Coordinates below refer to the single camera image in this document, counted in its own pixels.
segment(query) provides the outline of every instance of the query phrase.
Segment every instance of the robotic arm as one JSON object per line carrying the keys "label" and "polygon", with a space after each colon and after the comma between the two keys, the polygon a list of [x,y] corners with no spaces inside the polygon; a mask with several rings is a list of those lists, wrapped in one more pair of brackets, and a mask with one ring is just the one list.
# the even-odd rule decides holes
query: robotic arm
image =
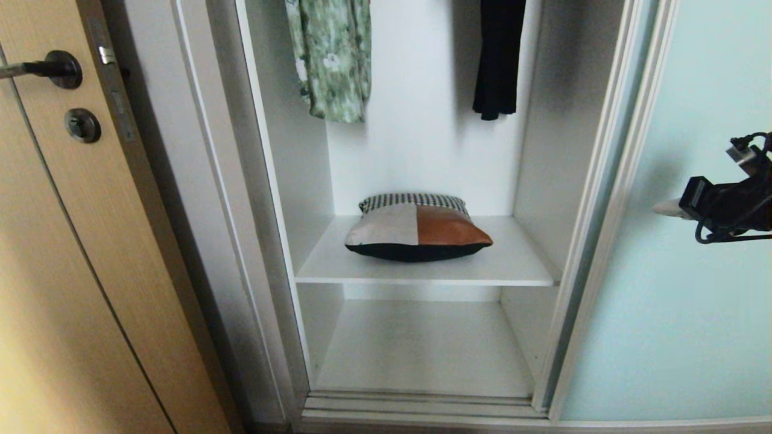
{"label": "robotic arm", "polygon": [[[764,138],[764,147],[751,144]],[[703,176],[689,179],[676,208],[675,201],[661,202],[654,210],[663,215],[697,221],[695,238],[702,244],[713,242],[772,239],[772,235],[741,236],[749,230],[772,231],[772,132],[754,133],[730,139],[726,152],[748,174],[730,184],[712,184]],[[703,230],[711,233],[703,238]]]}

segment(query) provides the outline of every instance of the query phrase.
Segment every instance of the door lock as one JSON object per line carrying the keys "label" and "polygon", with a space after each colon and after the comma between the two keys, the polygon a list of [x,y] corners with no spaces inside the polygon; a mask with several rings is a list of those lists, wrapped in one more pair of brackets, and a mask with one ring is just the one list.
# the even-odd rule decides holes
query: door lock
{"label": "door lock", "polygon": [[84,108],[67,111],[64,115],[64,127],[70,136],[81,143],[94,143],[102,135],[97,117]]}

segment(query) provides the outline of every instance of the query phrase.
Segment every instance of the black fabric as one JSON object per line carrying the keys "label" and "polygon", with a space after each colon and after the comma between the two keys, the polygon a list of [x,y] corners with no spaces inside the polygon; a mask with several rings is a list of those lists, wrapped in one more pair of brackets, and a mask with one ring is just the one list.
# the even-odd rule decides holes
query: black fabric
{"label": "black fabric", "polygon": [[472,108],[483,120],[494,120],[516,111],[526,0],[481,0],[480,12],[482,52]]}
{"label": "black fabric", "polygon": [[465,244],[463,246],[409,246],[407,244],[378,243],[360,244],[346,248],[360,255],[373,256],[374,258],[388,259],[402,263],[427,263],[442,261],[444,259],[460,258],[479,252],[490,244]]}

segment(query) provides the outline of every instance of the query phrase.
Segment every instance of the wardrobe frame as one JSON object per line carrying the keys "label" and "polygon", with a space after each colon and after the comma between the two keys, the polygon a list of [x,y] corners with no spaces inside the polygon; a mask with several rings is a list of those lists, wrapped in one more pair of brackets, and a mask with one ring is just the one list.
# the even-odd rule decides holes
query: wardrobe frame
{"label": "wardrobe frame", "polygon": [[[397,423],[403,425],[440,425],[440,426],[546,426],[559,420],[564,400],[568,393],[571,374],[581,349],[581,342],[586,334],[592,307],[597,298],[602,283],[603,272],[611,245],[614,241],[621,213],[628,195],[632,177],[637,168],[648,129],[648,120],[659,88],[659,77],[664,67],[664,58],[669,44],[672,24],[675,20],[678,0],[662,0],[656,12],[655,26],[648,43],[648,57],[642,73],[642,84],[638,87],[637,101],[631,116],[627,139],[617,166],[615,149],[612,143],[617,127],[624,122],[624,110],[619,105],[623,97],[623,89],[628,80],[633,80],[638,72],[634,59],[631,58],[635,40],[645,31],[642,22],[642,9],[647,2],[643,0],[625,0],[625,12],[621,23],[621,37],[617,41],[612,77],[609,80],[604,116],[596,133],[595,151],[593,153],[590,173],[584,186],[581,210],[573,230],[571,249],[568,254],[565,274],[560,280],[560,296],[565,300],[564,309],[574,310],[576,320],[573,327],[560,329],[561,337],[567,342],[564,354],[558,354],[558,348],[552,348],[550,360],[545,366],[551,367],[554,377],[554,393],[544,390],[535,395],[533,401],[524,405],[529,409],[514,409],[510,414],[494,418],[489,415],[480,416],[469,412],[464,403],[439,402],[445,406],[436,415],[409,415],[399,408],[393,412],[368,409],[366,405],[358,404],[361,396],[356,393],[340,396],[309,396],[308,379],[303,367],[303,354],[299,338],[296,334],[296,322],[289,299],[286,271],[281,259],[279,234],[276,227],[276,217],[273,214],[273,203],[266,198],[266,183],[268,181],[264,167],[264,157],[254,145],[259,140],[257,124],[253,127],[235,126],[233,119],[243,117],[254,118],[252,94],[239,93],[238,90],[249,88],[249,82],[228,80],[222,77],[222,71],[228,68],[247,70],[250,55],[238,52],[234,47],[231,53],[224,53],[215,48],[215,38],[210,26],[208,13],[193,6],[181,7],[178,17],[181,39],[185,41],[188,55],[188,69],[194,91],[198,98],[198,109],[202,123],[205,125],[208,150],[212,169],[218,176],[218,187],[222,201],[227,208],[232,241],[236,247],[241,265],[242,278],[248,288],[252,308],[260,324],[264,345],[271,361],[273,377],[283,410],[288,420],[296,429],[307,427],[311,431],[323,430],[329,424],[337,422],[361,423]],[[237,0],[237,10],[243,12],[244,1]],[[245,27],[244,14],[239,15],[239,24]],[[239,29],[230,28],[231,36],[238,36]],[[244,39],[245,47],[250,42]],[[247,164],[246,161],[258,164]],[[608,196],[604,197],[603,188],[614,179],[614,187]],[[589,272],[586,285],[581,270]],[[562,363],[555,360],[562,358]],[[552,396],[549,408],[544,404],[547,395]],[[323,410],[310,407],[319,406],[319,400],[332,400]],[[540,413],[534,417],[533,412]]]}

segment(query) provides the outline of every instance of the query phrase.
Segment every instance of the door handle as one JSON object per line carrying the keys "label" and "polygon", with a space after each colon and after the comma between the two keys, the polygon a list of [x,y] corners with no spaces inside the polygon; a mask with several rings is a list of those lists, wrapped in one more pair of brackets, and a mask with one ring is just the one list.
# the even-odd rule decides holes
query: door handle
{"label": "door handle", "polygon": [[83,81],[78,60],[66,51],[53,50],[42,62],[22,62],[0,66],[0,80],[33,74],[48,77],[63,89],[76,89]]}

